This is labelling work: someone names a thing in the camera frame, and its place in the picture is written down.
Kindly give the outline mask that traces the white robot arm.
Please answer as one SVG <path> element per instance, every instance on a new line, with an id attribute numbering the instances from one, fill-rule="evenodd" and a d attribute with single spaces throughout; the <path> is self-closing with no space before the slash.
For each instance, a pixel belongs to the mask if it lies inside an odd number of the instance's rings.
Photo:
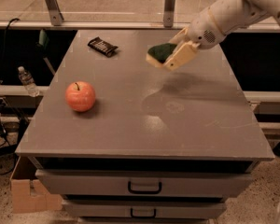
<path id="1" fill-rule="evenodd" d="M 280 0 L 216 0 L 170 40 L 176 48 L 164 66 L 175 70 L 192 60 L 199 49 L 210 49 L 236 29 L 267 17 L 273 17 L 280 26 Z"/>

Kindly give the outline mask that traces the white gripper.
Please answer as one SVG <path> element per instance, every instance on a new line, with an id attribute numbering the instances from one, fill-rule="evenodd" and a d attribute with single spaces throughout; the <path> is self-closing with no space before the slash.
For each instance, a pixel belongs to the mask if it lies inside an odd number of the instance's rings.
<path id="1" fill-rule="evenodd" d="M 178 45 L 166 60 L 164 67 L 170 71 L 193 60 L 200 49 L 211 49 L 225 39 L 210 8 L 204 9 L 190 23 L 189 28 L 180 30 L 169 42 Z"/>

